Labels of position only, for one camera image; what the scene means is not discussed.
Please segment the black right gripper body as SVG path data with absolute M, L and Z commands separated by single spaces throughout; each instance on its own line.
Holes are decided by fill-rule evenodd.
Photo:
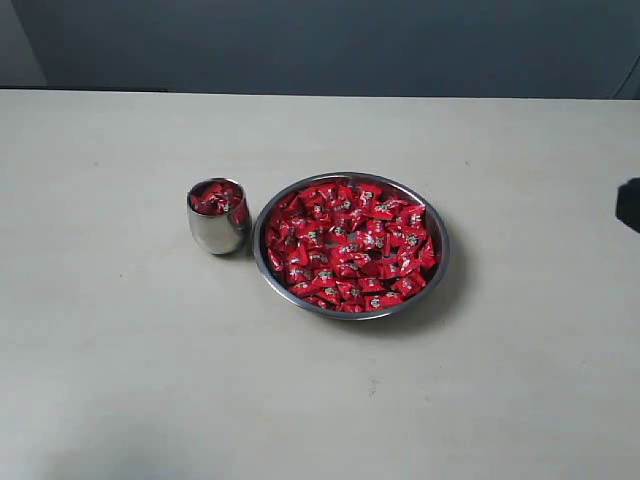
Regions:
M 617 190 L 616 218 L 634 231 L 640 231 L 640 178 L 629 179 Z

